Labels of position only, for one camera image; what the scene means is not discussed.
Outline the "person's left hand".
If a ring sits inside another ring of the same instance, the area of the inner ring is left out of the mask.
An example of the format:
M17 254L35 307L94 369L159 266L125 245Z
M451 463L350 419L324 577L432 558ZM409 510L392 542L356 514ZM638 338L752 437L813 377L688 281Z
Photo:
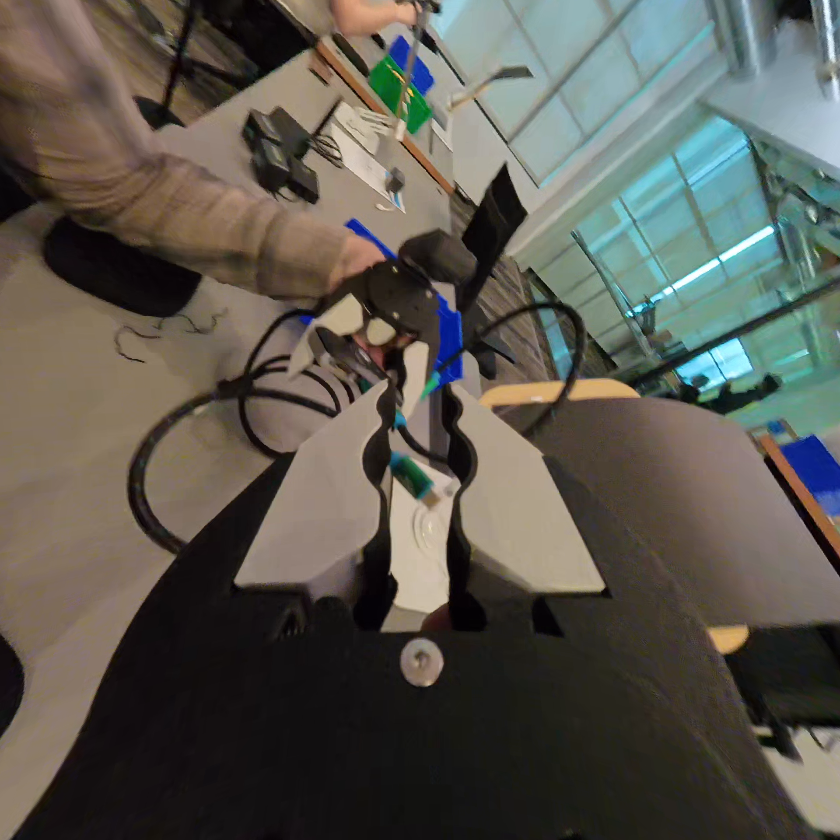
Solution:
M329 274L328 293L336 291L346 280L384 261L385 255L375 243L350 234L344 240L339 257Z

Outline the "black board with wooden edge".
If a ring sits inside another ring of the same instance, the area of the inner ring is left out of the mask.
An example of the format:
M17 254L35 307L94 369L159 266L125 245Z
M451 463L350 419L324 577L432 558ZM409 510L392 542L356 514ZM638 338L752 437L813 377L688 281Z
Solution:
M716 627L838 624L838 573L735 423L669 400L590 397L529 442L608 589L538 601L570 635L580 618L705 655Z

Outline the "white stand base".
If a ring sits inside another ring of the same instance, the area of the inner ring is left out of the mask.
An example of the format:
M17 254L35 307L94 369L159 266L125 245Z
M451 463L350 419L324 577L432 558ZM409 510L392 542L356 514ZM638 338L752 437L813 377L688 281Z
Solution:
M447 540L459 481L413 456L391 456L391 573L395 605L430 614L449 593Z

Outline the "person's left forearm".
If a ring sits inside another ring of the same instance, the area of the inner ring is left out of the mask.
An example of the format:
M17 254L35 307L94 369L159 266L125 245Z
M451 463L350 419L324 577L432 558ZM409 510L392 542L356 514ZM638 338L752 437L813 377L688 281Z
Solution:
M268 298L322 298L345 227L170 154L79 2L1 3L2 171L79 225Z

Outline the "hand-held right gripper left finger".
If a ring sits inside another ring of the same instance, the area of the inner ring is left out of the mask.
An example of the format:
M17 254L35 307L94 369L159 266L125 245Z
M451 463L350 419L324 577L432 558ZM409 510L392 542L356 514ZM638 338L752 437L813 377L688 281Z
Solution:
M354 617L386 617L395 595L389 497L396 415L392 385L376 385L292 457L234 579L343 601Z

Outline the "black stand pole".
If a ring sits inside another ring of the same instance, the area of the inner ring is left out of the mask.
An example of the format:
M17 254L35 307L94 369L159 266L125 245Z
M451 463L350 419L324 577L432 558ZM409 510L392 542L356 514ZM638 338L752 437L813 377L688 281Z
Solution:
M647 368L645 371L638 371L635 373L627 372L622 374L616 373L614 378L634 389L638 386L654 382L667 373L676 371L677 368L688 364L698 356L711 352L724 343L729 343L732 340L740 340L746 335L759 331L778 320L784 319L803 308L811 306L823 298L838 292L838 290L839 266L835 266L826 273L825 279L822 283L799 297L792 299L775 309L769 310L757 318L746 321L735 329L720 334L713 339L709 339L692 350L684 350L664 362L660 362L653 367Z

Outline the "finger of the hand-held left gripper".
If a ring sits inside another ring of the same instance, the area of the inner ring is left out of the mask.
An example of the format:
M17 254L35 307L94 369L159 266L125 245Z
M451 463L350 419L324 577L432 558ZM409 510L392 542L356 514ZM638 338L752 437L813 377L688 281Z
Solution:
M321 336L322 326L308 326L287 363L287 377L295 380L329 355Z
M421 398L430 377L429 345L415 340L396 353L396 388L403 402L416 402Z

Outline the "black box device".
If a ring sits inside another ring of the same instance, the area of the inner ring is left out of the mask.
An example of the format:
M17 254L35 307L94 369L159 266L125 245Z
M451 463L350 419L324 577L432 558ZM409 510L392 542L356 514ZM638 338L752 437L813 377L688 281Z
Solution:
M257 184L274 198L316 205L320 199L317 173L288 148L269 115L251 109L241 130L250 152L250 169Z

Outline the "green plastic bin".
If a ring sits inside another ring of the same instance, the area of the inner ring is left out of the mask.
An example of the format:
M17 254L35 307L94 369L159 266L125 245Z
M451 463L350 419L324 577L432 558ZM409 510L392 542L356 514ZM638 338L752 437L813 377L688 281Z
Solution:
M395 116L403 91L403 72L402 66L391 55L387 55L373 66L368 76L373 92ZM412 136L432 117L432 109L426 95L433 86L434 77L431 72L420 58L416 58L412 81L406 90L406 100L401 111L406 122L406 131Z

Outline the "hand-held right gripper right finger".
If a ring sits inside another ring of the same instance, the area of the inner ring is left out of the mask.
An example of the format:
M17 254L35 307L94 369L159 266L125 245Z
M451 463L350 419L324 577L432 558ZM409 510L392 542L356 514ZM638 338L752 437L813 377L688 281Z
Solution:
M608 593L546 457L463 387L444 389L455 491L446 543L452 617Z

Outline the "black office chair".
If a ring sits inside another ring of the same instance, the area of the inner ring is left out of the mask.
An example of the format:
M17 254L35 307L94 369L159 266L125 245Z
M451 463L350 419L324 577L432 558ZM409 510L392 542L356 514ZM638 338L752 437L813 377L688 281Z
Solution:
M456 300L460 312L467 312L476 304L498 260L527 215L508 164L504 164L488 185L461 238L476 259L476 270L458 289Z

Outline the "small blue bin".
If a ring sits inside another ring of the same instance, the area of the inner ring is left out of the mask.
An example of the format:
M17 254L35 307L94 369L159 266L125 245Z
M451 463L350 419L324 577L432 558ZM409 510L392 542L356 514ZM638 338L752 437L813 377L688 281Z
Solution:
M816 435L781 447L781 452L806 489L834 520L839 518L839 464Z

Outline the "black hdmi switch box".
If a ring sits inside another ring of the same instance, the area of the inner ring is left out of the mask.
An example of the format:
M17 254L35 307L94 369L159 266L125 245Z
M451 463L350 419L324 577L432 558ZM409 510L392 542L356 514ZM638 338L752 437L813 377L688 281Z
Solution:
M310 346L317 364L343 382L354 384L360 393L366 393L381 382L392 383L391 376L350 336L317 327Z

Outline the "blue divided plastic bin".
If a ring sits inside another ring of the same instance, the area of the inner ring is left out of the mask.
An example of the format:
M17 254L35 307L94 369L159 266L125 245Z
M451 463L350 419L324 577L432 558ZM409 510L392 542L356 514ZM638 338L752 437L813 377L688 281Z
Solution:
M349 219L345 223L345 227L352 233L372 242L386 259L398 259L397 253L376 237L358 218L352 217ZM464 365L460 358L457 358L448 367L443 367L443 363L450 354L460 351L463 342L463 330L461 315L454 308L454 305L449 302L442 292L436 290L436 287L433 287L433 289L435 289L434 299L437 302L438 342L434 358L434 372L431 374L431 376L437 377L437 379L434 380L432 392L440 390L446 384L461 379L464 370Z

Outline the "black textured pad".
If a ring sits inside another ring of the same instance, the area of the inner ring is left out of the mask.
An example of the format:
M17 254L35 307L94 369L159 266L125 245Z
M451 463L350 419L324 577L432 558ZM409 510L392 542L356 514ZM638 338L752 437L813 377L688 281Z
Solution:
M193 299L202 275L61 217L43 243L45 265L58 278L116 308L169 318Z

